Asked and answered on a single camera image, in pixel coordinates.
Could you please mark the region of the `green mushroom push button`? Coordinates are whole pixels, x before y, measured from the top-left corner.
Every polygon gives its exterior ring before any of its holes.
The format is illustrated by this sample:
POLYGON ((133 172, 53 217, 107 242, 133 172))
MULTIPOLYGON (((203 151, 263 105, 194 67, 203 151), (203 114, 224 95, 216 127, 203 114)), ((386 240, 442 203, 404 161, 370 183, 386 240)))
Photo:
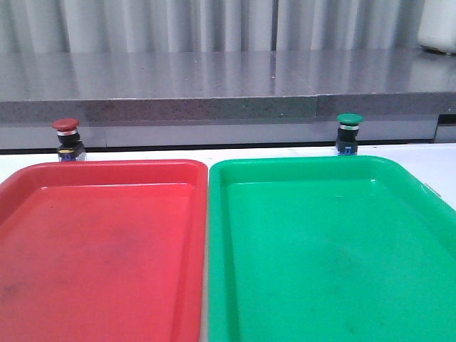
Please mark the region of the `green mushroom push button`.
POLYGON ((337 120, 339 122, 336 138, 338 155, 356 155, 358 153, 356 137, 364 117, 355 113, 341 113, 337 116, 337 120))

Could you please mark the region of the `red mushroom push button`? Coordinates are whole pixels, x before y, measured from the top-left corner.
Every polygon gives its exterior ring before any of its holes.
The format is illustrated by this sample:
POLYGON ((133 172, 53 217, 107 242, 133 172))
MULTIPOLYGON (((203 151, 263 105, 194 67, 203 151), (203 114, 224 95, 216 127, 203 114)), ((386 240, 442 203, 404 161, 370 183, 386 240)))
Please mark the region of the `red mushroom push button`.
POLYGON ((52 123, 57 132, 60 146, 57 148, 58 161, 85 161, 86 149, 78 132, 80 121, 76 118, 61 118, 52 123))

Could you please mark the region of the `grey speckled stone counter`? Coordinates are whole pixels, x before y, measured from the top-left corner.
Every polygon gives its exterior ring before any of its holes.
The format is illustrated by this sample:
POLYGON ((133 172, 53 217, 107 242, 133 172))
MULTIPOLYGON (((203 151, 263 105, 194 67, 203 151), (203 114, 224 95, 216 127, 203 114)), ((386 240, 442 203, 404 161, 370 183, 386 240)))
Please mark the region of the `grey speckled stone counter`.
POLYGON ((93 150, 322 145, 337 116, 365 143, 455 141, 455 58, 421 49, 5 53, 1 149, 58 144, 76 118, 93 150))

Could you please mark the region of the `green plastic tray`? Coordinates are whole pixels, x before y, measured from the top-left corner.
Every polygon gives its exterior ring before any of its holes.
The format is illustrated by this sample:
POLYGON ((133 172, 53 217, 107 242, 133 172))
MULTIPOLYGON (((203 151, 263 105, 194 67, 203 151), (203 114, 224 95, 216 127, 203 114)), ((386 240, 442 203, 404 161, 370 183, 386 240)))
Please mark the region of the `green plastic tray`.
POLYGON ((455 211, 381 157, 209 174, 210 341, 453 341, 455 211))

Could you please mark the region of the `red plastic tray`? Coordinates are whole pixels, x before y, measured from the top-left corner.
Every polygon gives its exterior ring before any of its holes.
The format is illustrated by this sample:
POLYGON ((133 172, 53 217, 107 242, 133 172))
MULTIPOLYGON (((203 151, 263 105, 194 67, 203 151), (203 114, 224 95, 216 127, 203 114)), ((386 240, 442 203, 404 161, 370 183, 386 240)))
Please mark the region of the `red plastic tray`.
POLYGON ((198 341, 207 167, 55 162, 1 183, 3 341, 198 341))

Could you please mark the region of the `white pleated curtain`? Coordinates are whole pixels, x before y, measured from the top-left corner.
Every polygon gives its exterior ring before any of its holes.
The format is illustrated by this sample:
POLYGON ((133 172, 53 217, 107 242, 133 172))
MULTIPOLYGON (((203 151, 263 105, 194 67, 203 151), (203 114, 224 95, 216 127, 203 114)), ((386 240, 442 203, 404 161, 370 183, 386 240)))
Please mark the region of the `white pleated curtain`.
POLYGON ((410 48, 422 1, 3 1, 4 53, 410 48))

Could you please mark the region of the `white container on counter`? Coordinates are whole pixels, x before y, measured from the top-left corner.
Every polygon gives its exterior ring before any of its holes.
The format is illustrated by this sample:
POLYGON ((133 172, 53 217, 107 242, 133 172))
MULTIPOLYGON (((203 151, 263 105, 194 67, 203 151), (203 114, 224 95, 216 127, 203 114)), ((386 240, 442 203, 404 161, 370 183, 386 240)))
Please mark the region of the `white container on counter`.
POLYGON ((423 48, 455 54, 455 0, 425 0, 418 29, 423 48))

